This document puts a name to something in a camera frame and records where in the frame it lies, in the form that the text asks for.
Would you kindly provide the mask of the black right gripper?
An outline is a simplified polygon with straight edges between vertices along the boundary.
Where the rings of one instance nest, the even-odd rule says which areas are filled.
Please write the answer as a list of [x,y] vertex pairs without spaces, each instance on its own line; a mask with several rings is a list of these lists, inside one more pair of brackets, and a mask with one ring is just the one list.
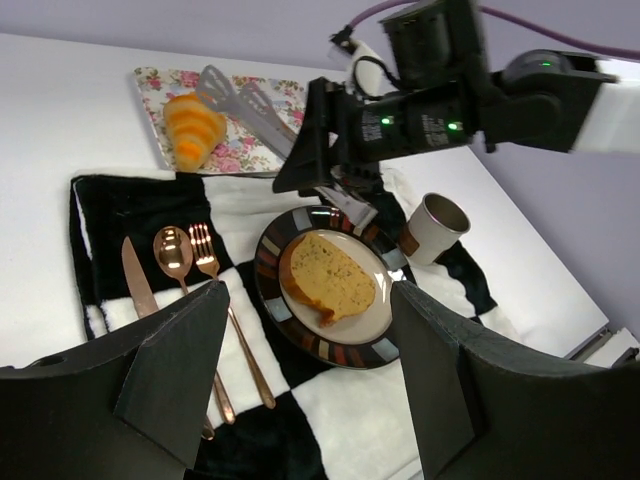
[[325,77],[311,81],[302,126],[273,181],[273,191],[316,189],[327,198],[346,197],[333,170],[348,161],[348,119],[349,95],[344,86]]

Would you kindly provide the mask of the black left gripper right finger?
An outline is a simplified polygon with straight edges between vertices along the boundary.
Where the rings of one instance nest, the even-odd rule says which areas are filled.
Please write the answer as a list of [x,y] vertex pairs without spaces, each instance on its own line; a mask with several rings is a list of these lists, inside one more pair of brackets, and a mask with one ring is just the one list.
[[438,478],[475,439],[460,375],[460,344],[413,283],[393,285],[391,306],[423,475]]

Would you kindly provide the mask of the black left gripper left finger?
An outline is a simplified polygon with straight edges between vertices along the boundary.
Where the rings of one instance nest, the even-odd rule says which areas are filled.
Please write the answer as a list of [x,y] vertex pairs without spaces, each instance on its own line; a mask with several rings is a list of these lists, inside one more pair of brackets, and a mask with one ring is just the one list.
[[135,353],[114,414],[191,468],[206,423],[229,292],[211,281],[161,310],[144,281],[132,298],[157,325]]

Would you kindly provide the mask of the silver metal food tongs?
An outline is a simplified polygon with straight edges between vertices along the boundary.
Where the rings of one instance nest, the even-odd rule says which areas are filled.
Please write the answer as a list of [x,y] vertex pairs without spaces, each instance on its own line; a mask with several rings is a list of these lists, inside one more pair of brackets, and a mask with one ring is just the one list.
[[[219,69],[208,65],[200,73],[195,92],[208,108],[228,114],[239,121],[274,153],[282,161],[278,173],[280,172],[298,134],[281,120],[271,100],[260,87],[248,82],[240,90],[235,90],[230,80]],[[347,196],[344,198],[327,198],[316,189],[296,192],[302,196],[320,196],[344,212],[357,227],[370,224],[378,214],[377,209],[357,194],[345,191]]]

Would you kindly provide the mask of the orange croissant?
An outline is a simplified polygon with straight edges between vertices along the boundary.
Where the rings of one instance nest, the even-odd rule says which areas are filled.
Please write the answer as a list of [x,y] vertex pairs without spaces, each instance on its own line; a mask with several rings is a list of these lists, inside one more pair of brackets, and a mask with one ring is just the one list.
[[226,138],[226,116],[208,108],[194,93],[171,98],[163,117],[180,172],[199,170]]

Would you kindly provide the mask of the sliced bread piece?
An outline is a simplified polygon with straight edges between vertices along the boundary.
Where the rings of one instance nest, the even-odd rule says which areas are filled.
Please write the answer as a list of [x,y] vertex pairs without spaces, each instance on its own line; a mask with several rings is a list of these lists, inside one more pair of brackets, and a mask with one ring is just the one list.
[[375,300],[373,279],[343,250],[316,233],[306,233],[284,249],[278,272],[287,294],[319,313],[321,328],[364,313]]

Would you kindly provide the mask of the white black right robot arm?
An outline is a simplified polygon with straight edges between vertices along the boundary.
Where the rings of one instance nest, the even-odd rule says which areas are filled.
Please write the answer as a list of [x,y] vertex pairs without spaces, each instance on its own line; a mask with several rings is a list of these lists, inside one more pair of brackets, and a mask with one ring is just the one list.
[[637,153],[635,51],[571,41],[491,71],[474,1],[391,1],[381,24],[396,67],[383,96],[318,78],[276,176],[277,193],[372,189],[378,164],[470,144],[571,153]]

